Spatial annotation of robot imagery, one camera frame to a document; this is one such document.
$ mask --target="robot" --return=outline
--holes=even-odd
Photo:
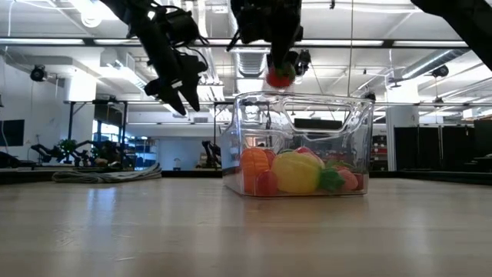
[[[145,87],[147,95],[168,103],[182,115],[186,113],[178,92],[199,111],[198,74],[208,69],[197,56],[179,52],[196,41],[208,44],[198,31],[190,12],[175,6],[162,6],[153,0],[101,0],[128,25],[128,38],[138,37],[158,74]],[[230,0],[238,32],[228,50],[241,40],[248,44],[260,39],[271,43],[267,82],[274,87],[289,86],[296,74],[308,70],[308,52],[291,51],[302,40],[301,0]],[[492,8],[485,0],[411,0],[424,12],[444,18],[458,35],[492,69]],[[336,7],[331,0],[331,9]],[[154,12],[153,19],[148,17]]]

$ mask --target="clear plastic bin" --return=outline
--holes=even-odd
[[[225,185],[241,195],[367,193],[374,105],[361,98],[253,92],[221,135]]]

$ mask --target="wooden table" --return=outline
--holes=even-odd
[[[241,198],[220,179],[0,186],[2,276],[490,276],[492,187],[372,179]]]

